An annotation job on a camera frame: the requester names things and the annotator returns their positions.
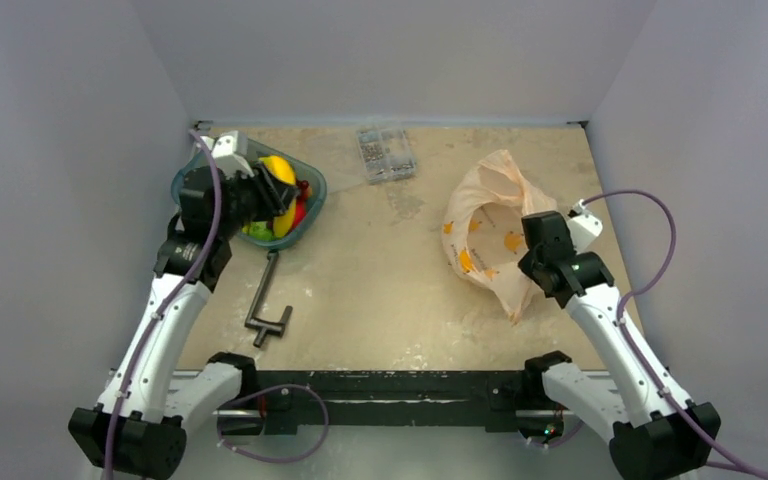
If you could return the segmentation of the green fake custard apple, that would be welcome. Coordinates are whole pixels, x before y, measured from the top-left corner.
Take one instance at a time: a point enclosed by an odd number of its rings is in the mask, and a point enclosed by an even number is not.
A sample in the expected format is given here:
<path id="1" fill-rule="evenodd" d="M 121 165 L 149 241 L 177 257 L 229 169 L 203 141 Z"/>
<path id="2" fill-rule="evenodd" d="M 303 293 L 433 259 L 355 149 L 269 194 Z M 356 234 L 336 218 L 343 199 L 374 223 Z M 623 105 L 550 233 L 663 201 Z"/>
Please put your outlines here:
<path id="1" fill-rule="evenodd" d="M 276 240 L 269 222 L 252 222 L 241 229 L 241 233 L 260 242 L 272 242 Z"/>

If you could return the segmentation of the translucent orange plastic bag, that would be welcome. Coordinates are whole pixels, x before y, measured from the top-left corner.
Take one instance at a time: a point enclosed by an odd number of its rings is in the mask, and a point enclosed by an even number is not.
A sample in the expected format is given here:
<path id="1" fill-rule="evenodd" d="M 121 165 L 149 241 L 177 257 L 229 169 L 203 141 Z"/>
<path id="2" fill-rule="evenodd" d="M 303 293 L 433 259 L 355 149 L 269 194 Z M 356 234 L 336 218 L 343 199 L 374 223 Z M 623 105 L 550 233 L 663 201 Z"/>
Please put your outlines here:
<path id="1" fill-rule="evenodd" d="M 493 293 L 512 323 L 540 291 L 518 267 L 529 251 L 521 219 L 557 206 L 507 150 L 479 160 L 450 195 L 441 226 L 447 261 L 460 278 Z"/>

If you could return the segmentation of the red yellow fake cherry bunch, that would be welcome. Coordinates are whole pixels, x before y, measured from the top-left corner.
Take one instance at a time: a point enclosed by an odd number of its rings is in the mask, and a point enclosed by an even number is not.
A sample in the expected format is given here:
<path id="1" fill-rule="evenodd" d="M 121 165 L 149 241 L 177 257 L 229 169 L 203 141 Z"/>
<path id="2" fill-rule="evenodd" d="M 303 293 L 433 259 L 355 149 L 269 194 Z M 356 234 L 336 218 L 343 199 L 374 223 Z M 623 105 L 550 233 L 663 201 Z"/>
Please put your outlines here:
<path id="1" fill-rule="evenodd" d="M 298 199 L 300 201 L 306 202 L 310 198 L 310 196 L 313 194 L 313 189 L 310 183 L 307 180 L 299 180 L 296 183 L 296 186 L 299 189 Z"/>

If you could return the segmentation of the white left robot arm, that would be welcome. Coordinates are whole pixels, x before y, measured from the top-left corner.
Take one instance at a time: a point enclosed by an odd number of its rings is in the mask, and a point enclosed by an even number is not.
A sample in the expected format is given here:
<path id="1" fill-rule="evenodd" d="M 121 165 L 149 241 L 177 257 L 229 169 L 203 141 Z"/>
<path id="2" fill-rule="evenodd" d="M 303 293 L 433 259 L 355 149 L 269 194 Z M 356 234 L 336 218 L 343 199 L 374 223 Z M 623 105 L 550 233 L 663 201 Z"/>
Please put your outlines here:
<path id="1" fill-rule="evenodd" d="M 254 362 L 237 354 L 217 353 L 189 386 L 169 387 L 195 320 L 231 259 L 231 238 L 252 222 L 289 213 L 298 195 L 295 170 L 266 158 L 250 175 L 211 166 L 185 174 L 135 336 L 96 404 L 75 409 L 68 423 L 104 478 L 170 478 L 189 435 L 215 409 L 255 402 Z"/>

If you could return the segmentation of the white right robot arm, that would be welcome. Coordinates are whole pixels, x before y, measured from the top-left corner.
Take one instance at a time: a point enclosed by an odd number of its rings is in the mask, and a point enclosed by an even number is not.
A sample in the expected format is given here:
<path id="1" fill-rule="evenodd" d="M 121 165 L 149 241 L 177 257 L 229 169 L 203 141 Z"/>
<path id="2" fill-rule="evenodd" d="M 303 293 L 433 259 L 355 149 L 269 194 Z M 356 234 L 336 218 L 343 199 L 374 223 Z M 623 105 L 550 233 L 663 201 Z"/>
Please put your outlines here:
<path id="1" fill-rule="evenodd" d="M 606 442 L 624 479 L 672 479 L 705 466 L 720 416 L 672 377 L 622 307 L 602 258 L 587 251 L 599 221 L 587 211 L 547 211 L 523 217 L 522 228 L 519 269 L 583 331 L 614 387 L 554 351 L 525 362 L 519 395 L 536 407 L 570 408 Z"/>

